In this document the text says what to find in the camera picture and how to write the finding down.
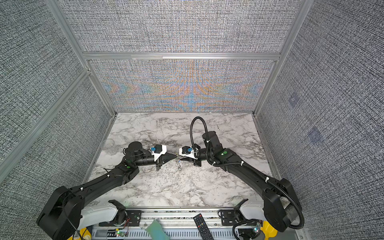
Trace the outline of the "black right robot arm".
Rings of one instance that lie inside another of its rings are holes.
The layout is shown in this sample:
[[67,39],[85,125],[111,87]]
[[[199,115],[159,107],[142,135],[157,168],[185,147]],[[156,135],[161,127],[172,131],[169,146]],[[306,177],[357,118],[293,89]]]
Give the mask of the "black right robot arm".
[[[202,135],[205,148],[201,149],[194,142],[193,128],[200,120],[204,126]],[[305,216],[296,191],[285,178],[277,180],[262,173],[245,162],[236,152],[224,148],[215,131],[209,131],[205,120],[195,117],[190,125],[191,146],[182,147],[180,155],[183,160],[206,160],[211,166],[220,168],[235,175],[250,186],[264,201],[264,216],[267,222],[277,231],[284,232],[287,228],[303,229]]]

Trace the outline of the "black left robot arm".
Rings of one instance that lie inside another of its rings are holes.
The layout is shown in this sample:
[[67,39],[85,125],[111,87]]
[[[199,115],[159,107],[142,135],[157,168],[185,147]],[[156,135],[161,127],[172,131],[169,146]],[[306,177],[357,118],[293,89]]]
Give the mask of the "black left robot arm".
[[140,172],[141,166],[156,166],[157,170],[177,155],[168,153],[165,145],[146,150],[142,143],[132,142],[123,150],[122,161],[106,174],[85,184],[54,190],[37,218],[37,225],[53,240],[66,240],[85,228],[90,219],[84,208],[110,190],[127,184]]

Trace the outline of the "clear plastic cup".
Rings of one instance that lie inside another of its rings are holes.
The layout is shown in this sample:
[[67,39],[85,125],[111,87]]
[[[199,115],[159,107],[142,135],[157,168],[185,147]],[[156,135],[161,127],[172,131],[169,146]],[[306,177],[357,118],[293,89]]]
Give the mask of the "clear plastic cup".
[[102,142],[102,150],[107,151],[115,147],[115,141],[113,139],[106,139]]

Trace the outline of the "black remote control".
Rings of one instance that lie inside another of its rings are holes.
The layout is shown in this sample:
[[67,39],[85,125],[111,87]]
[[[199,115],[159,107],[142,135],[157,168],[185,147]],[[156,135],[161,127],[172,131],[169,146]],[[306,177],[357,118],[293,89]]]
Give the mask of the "black remote control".
[[193,217],[193,220],[196,224],[196,227],[201,235],[201,238],[203,240],[213,240],[213,235],[211,234],[205,219],[203,218],[202,214],[198,214]]

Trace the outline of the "yellow black work glove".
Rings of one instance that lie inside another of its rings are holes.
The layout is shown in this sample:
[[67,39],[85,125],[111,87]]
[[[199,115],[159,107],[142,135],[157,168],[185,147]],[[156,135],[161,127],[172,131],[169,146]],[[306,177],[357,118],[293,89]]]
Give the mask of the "yellow black work glove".
[[88,228],[83,228],[75,232],[68,240],[91,240],[92,235]]

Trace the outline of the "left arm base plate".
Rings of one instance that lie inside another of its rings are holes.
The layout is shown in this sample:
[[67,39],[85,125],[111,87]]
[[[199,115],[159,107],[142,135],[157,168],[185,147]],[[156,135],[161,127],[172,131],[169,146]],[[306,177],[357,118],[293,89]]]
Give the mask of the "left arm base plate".
[[141,217],[141,210],[119,211],[112,221],[99,223],[99,227],[138,227]]

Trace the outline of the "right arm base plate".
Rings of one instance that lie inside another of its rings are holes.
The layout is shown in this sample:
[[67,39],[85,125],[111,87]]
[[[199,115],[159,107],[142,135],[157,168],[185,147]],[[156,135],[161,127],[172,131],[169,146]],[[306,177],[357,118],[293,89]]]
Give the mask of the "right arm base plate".
[[221,209],[218,211],[218,216],[223,226],[234,226],[243,220],[241,213],[234,209]]

